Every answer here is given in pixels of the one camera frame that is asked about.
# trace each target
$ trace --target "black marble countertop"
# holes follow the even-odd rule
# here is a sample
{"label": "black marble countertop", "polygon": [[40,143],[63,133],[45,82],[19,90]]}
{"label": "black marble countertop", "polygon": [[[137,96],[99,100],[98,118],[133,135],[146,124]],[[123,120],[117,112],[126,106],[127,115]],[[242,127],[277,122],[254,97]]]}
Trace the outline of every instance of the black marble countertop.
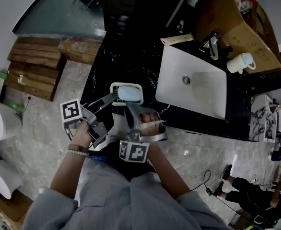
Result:
{"label": "black marble countertop", "polygon": [[[113,82],[140,84],[143,88],[143,106],[158,111],[165,125],[191,132],[215,135],[226,138],[248,140],[251,96],[247,76],[231,74],[226,67],[225,57],[214,61],[198,50],[197,42],[184,42],[174,45],[193,54],[227,74],[226,120],[220,120],[180,107],[158,102],[155,99],[158,84],[163,44],[159,38],[131,38],[124,42],[106,34],[95,58],[81,103],[91,103],[109,94]],[[112,106],[112,112],[123,114],[123,107]]]}

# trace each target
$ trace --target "white mug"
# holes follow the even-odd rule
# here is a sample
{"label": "white mug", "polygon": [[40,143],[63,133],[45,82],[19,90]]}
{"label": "white mug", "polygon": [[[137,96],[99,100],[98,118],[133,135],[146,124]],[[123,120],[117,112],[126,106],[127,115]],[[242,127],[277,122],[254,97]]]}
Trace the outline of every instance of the white mug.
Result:
{"label": "white mug", "polygon": [[242,53],[227,62],[227,68],[231,73],[243,70],[246,67],[252,70],[256,69],[256,63],[250,53]]}

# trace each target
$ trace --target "shirt sleeve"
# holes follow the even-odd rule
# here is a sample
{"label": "shirt sleeve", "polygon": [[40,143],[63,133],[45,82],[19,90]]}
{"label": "shirt sleeve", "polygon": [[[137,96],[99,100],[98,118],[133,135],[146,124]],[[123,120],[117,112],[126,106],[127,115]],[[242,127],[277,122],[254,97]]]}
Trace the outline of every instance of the shirt sleeve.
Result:
{"label": "shirt sleeve", "polygon": [[177,198],[177,202],[188,211],[202,229],[226,230],[225,222],[202,201],[198,192],[188,192]]}
{"label": "shirt sleeve", "polygon": [[24,223],[24,230],[58,230],[65,226],[78,207],[72,200],[56,191],[45,188],[31,205]]}

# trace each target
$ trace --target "beaded bracelet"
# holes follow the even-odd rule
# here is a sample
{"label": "beaded bracelet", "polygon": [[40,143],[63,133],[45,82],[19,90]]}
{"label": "beaded bracelet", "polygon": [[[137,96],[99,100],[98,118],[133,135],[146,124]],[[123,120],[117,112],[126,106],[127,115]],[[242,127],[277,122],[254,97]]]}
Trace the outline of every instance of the beaded bracelet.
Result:
{"label": "beaded bracelet", "polygon": [[79,154],[79,155],[83,155],[83,156],[87,156],[87,152],[81,152],[81,151],[76,151],[76,150],[70,150],[68,149],[67,152],[71,152],[71,153],[75,153],[75,154]]}

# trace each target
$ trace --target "soap dish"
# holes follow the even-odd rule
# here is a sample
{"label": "soap dish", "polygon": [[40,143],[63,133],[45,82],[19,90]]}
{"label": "soap dish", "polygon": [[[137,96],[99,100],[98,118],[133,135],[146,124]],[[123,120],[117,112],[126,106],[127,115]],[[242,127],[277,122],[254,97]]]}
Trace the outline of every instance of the soap dish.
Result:
{"label": "soap dish", "polygon": [[142,87],[139,84],[126,83],[126,82],[113,82],[111,84],[111,87],[110,87],[110,93],[114,93],[117,96],[117,98],[112,103],[112,105],[114,105],[114,106],[127,106],[127,101],[121,100],[118,97],[118,89],[119,89],[120,86],[132,86],[132,87],[137,88],[140,91],[140,93],[141,93],[140,94],[141,95],[141,99],[140,99],[140,101],[134,102],[134,103],[137,104],[137,105],[142,105],[143,104],[144,97],[143,97],[143,94],[142,94]]}

